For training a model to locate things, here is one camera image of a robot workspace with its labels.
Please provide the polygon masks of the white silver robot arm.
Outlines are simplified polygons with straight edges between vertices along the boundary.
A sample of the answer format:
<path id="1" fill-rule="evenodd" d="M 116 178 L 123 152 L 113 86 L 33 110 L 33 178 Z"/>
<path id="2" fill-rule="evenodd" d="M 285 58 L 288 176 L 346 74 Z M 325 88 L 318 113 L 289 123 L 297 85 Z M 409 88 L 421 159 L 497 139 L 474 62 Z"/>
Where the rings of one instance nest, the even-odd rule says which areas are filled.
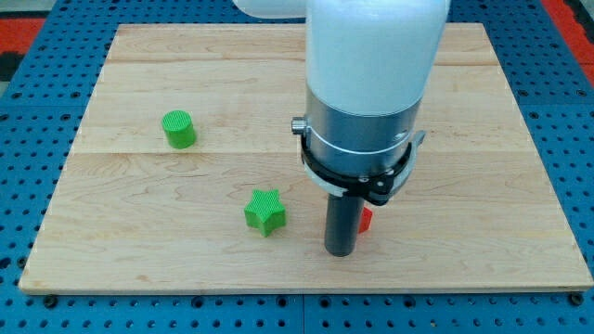
<path id="1" fill-rule="evenodd" d="M 233 0 L 247 15 L 305 20 L 306 112 L 292 122 L 310 177 L 381 206 L 410 176 L 417 110 L 450 0 Z"/>

